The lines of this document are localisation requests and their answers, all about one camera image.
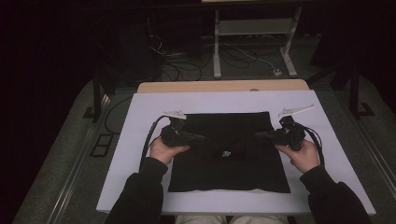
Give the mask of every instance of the dark background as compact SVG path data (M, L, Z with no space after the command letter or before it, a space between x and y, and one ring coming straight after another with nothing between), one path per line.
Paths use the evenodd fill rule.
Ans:
M112 1L119 6L125 3L139 4ZM137 86L142 81L155 80L158 75L161 62L153 61L145 46L148 40L142 14L102 18L78 10L86 6L108 5L106 1L93 0L84 1L84 5L38 0L0 3L2 223L11 222L18 212L75 98L95 71L102 72L101 79L108 91L116 86ZM374 0L306 7L297 37L322 33L313 63L328 67L347 54L350 64L357 65L396 111L395 12L390 1ZM200 29L187 29L184 33L198 41L194 42L197 45L197 30L201 34L213 30L212 17L204 13L197 19L199 14L192 13L189 20ZM168 23L178 20L166 18ZM131 27L133 32L125 31ZM169 29L163 29L162 35L172 34ZM190 46L169 38L170 43Z

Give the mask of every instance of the gray floor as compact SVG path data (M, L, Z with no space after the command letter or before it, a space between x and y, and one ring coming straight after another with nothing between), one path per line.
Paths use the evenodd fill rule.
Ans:
M231 60L233 57L244 58L238 49L231 50L229 45L221 48L222 79L274 79L290 78L281 62L277 49L284 37L260 37L260 45L244 45L248 39L229 39L224 42L233 44L245 53L261 55L261 59L279 67L284 74L275 77L272 66L268 63ZM290 56L299 74L298 78L312 77L320 68L309 65L319 37L306 36L294 40ZM183 75L178 79L195 80L200 76L196 66L202 66L201 80L213 80L211 54L205 54L201 60L189 61L184 55L169 57L172 65L183 67ZM163 68L162 80L174 80L177 70L168 65ZM311 86L315 90L328 116L337 137L346 152L355 172L372 201L377 214L372 217L374 224L394 223L396 220L396 201L384 180L381 167L378 167L371 152L375 147L386 159L390 170L395 171L396 160L394 131L396 116L382 102L375 87L366 79L361 79L361 102L366 102L374 110L374 117L365 117L356 121L347 110L348 91L333 91L329 87L332 76L328 76ZM83 119L87 107L92 106L92 84L81 91L70 111L58 138L53 145L45 164L32 186L15 223L103 223L106 214L95 210L101 188L105 182L106 172L111 163L112 155L118 141L114 135L110 150L106 157L95 158L88 154L100 133L108 133L105 128L105 114L108 114L107 127L113 132L120 132L123 119L127 113L130 97L134 90L122 89L104 99L104 115L97 123L91 119ZM311 216L297 217L298 223L314 223Z

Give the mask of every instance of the table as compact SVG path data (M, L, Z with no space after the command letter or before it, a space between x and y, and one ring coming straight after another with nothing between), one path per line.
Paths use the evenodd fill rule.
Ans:
M304 87L304 82L301 80L255 80L252 82L254 82L253 89L259 91L249 91L251 81L142 84L131 102L96 209L101 212L109 212L114 202L119 198L126 178L131 173L137 172L141 150L151 123L163 111L179 109L182 109L184 113L269 111L274 128L280 128L277 113L281 112L284 107L294 108L313 104L315 105L314 109L293 115L294 119L318 132L322 138L323 154L329 174L335 181L347 183L361 199L367 213L374 214L375 210L347 160L315 92L309 90L306 84ZM299 90L296 90L297 88L285 90L290 86L290 83L300 83L302 87ZM274 91L273 88L270 89L272 91L265 91L265 87L273 87L273 85L278 85L280 91ZM204 91L203 86L207 86L209 91ZM161 127L167 123L169 121L162 120L153 137L159 135ZM222 214L233 216L310 213L307 204L308 192L299 181L301 173L290 164L286 155L282 153L280 155L290 184L290 194L258 189L170 193L167 192L172 172L172 163L170 163L169 170L163 177L163 213L168 215Z

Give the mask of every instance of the black cloth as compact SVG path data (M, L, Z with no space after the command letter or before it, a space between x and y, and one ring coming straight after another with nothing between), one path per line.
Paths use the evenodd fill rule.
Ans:
M128 178L106 224L158 224L163 205L161 182L166 171L167 166L160 161L146 158L142 171ZM336 184L323 167L306 172L301 180L310 191L309 206L317 224L371 223L356 194L346 184Z
M205 137L174 157L169 191L263 189L289 193L278 150L255 133L272 131L268 112L189 114L183 128Z

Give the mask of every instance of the black controller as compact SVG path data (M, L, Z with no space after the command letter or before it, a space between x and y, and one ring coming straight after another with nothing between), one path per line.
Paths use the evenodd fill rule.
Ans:
M255 133L258 141L271 140L273 144L280 146L289 146L292 150L301 149L301 143L305 138L304 127L294 122L291 116L283 117L279 121L281 129L275 131Z
M205 137L182 131L184 127L183 119L169 118L171 123L161 130L161 139L168 147L181 147L190 145L201 145Z

